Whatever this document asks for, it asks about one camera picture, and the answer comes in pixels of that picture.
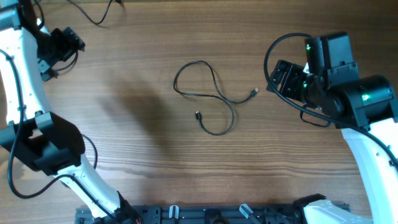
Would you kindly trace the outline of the black usb cable silver plug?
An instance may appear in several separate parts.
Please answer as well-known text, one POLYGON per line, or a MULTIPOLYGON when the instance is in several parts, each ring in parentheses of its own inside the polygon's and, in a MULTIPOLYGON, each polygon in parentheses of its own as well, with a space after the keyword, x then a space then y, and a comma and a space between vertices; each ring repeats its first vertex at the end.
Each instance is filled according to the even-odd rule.
POLYGON ((205 125, 203 124, 203 116, 201 115, 201 113, 199 111, 195 112, 195 119, 198 121, 198 124, 200 125, 201 129, 204 132, 206 132, 207 134, 212 135, 212 136, 222 136, 222 135, 225 135, 225 134, 227 134, 228 132, 230 132, 232 130, 232 128, 234 126, 234 122, 235 122, 235 112, 234 112, 233 107, 231 106, 232 104, 236 104, 236 105, 244 104, 244 103, 248 102, 249 100, 251 100, 252 98, 254 98, 259 93, 259 89, 258 89, 258 87, 256 87, 250 92, 248 97, 245 98, 244 100, 234 101, 234 100, 231 100, 231 99, 227 98, 226 96, 224 96, 224 94, 222 94, 222 92, 218 88, 218 85, 217 85, 217 82, 216 82, 216 77, 215 77, 215 70, 213 69, 213 67, 208 62, 206 62, 204 60, 194 60, 194 61, 188 62, 185 65, 183 65, 178 70, 178 72, 175 75, 175 78, 173 80, 173 89, 174 89, 175 92, 177 92, 178 94, 180 94, 182 96, 214 98, 214 99, 220 100, 229 108, 229 110, 231 112, 231 123, 226 128, 225 131, 222 131, 220 133, 214 133, 214 132, 211 132, 208 129, 206 129, 205 125), (206 65, 209 68, 209 70, 211 72, 213 84, 214 84, 215 90, 217 92, 217 95, 209 95, 209 94, 202 94, 202 93, 189 93, 189 92, 184 92, 184 91, 181 91, 181 90, 178 89, 178 78, 180 77, 182 72, 187 67, 195 65, 195 64, 204 64, 204 65, 206 65))

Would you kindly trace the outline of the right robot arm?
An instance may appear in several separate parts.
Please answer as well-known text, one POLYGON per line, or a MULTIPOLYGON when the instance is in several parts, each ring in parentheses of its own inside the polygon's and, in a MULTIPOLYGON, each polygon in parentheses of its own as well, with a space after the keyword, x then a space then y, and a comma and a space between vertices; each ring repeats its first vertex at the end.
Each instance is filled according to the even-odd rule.
POLYGON ((303 114, 334 125, 358 166, 368 223, 397 222, 397 97, 382 75, 362 78, 345 32, 303 35, 307 64, 264 69, 267 90, 303 114))

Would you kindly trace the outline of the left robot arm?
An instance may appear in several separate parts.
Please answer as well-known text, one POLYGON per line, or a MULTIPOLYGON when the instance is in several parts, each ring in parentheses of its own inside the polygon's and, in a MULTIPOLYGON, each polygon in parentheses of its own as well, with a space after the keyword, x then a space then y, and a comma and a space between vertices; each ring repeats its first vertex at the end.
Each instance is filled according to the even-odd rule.
POLYGON ((45 28, 37 1, 1 2, 1 76, 7 100, 1 146, 9 151, 10 162, 18 159, 74 191, 95 223, 141 223, 139 213, 88 161, 87 138, 52 111, 45 94, 44 83, 58 75, 55 65, 77 58, 84 49, 71 28, 45 28))

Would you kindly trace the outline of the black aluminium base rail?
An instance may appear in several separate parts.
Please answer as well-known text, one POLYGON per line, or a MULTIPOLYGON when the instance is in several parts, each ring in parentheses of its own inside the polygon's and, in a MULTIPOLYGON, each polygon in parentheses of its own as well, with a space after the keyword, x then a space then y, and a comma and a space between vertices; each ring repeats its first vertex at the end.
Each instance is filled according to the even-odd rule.
MULTIPOLYGON (((230 207, 180 207, 178 217, 170 217, 169 207, 135 206, 134 209, 147 224, 206 224, 206 223, 252 223, 238 206, 230 207)), ((292 204, 251 206, 254 218, 259 223, 303 223, 299 209, 292 204)))

